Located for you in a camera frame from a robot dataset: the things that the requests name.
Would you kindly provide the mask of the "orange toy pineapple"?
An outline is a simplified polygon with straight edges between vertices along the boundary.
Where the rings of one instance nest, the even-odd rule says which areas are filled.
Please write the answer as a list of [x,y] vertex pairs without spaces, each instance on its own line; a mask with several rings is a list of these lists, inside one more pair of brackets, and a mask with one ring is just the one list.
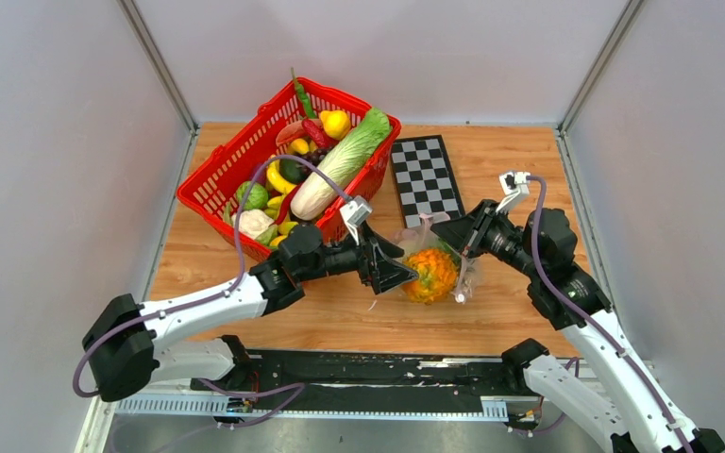
[[450,298],[456,288],[461,259],[442,240],[430,240],[423,245],[417,239],[398,244],[405,255],[401,262],[418,273],[418,279],[400,286],[412,303],[431,305]]

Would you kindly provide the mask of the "clear zip top bag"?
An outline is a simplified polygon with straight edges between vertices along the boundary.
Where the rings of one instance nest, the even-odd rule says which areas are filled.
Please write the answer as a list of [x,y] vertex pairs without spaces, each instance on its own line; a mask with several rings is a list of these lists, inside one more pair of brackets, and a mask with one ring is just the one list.
[[401,294],[415,304],[440,302],[465,304],[473,297],[481,280],[476,259],[463,258],[430,228],[449,220],[446,213],[419,213],[419,225],[396,235],[396,243],[405,254],[402,264],[415,270],[418,278],[399,287]]

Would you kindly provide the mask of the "yellow banana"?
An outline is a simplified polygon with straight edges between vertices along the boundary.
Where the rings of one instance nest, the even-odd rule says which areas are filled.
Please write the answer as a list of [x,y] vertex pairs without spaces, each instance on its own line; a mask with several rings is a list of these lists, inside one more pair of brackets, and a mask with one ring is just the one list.
[[288,181],[279,171],[278,160],[272,160],[267,165],[266,179],[274,190],[284,195],[291,193],[296,188],[296,185]]

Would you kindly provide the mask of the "green chili pepper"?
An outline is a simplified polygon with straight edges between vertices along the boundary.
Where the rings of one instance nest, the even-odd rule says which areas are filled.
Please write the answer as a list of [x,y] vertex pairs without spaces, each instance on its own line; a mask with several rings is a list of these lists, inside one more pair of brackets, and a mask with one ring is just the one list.
[[298,77],[295,74],[295,69],[293,67],[290,68],[290,73],[292,77],[292,81],[294,84],[295,89],[295,95],[299,102],[301,103],[302,108],[304,109],[304,113],[307,118],[309,119],[317,119],[318,115],[315,112],[313,106],[312,106],[312,100],[310,99],[310,96],[307,94],[303,84],[299,81]]

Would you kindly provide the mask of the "red plastic basket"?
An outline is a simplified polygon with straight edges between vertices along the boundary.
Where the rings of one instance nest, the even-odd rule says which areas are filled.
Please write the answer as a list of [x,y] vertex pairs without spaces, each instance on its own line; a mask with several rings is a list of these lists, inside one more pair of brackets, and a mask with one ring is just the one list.
[[[344,110],[354,126],[372,107],[352,94],[306,77],[298,76],[298,79],[316,109]],[[251,179],[267,159],[285,152],[284,145],[275,148],[275,138],[287,124],[303,113],[304,109],[295,95],[293,81],[290,81],[268,102],[259,106],[257,115],[234,138],[217,146],[179,185],[178,200],[199,214],[226,242],[236,246],[234,229],[223,220],[227,204],[236,209],[238,202],[234,195],[237,188]],[[347,193],[352,196],[360,195],[369,202],[382,185],[390,161],[391,147],[401,132],[399,120],[392,115],[387,116],[392,127],[391,133],[363,166],[361,173],[346,186]],[[317,219],[317,226],[322,231],[325,242],[339,241],[346,235],[346,227],[339,212],[339,200],[337,197],[324,215]],[[271,250],[243,234],[240,241],[243,253],[252,260],[265,260],[271,253]]]

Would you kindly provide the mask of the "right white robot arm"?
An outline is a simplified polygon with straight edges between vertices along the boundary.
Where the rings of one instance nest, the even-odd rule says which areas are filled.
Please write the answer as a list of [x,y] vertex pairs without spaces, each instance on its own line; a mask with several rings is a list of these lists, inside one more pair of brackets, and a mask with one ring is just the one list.
[[532,305],[575,345],[604,392],[571,376],[534,339],[504,352],[507,390],[545,397],[606,452],[725,451],[719,434],[697,427],[630,346],[610,300],[574,261],[578,237],[563,210],[537,209],[516,226],[495,201],[483,200],[430,229],[465,258],[489,254],[526,276]]

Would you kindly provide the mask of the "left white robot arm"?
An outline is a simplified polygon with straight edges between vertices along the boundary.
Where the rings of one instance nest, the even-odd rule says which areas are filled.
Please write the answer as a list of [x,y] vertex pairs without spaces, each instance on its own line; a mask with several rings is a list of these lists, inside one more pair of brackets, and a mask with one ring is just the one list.
[[82,339],[74,391],[115,402],[150,383],[179,378],[218,380],[230,390],[242,389],[252,367],[234,347],[214,340],[189,348],[185,340],[285,310],[304,297],[306,281],[355,272],[375,294],[389,292],[417,278],[400,262],[403,254],[367,224],[329,243],[316,226],[300,224],[266,260],[230,281],[161,301],[115,296]]

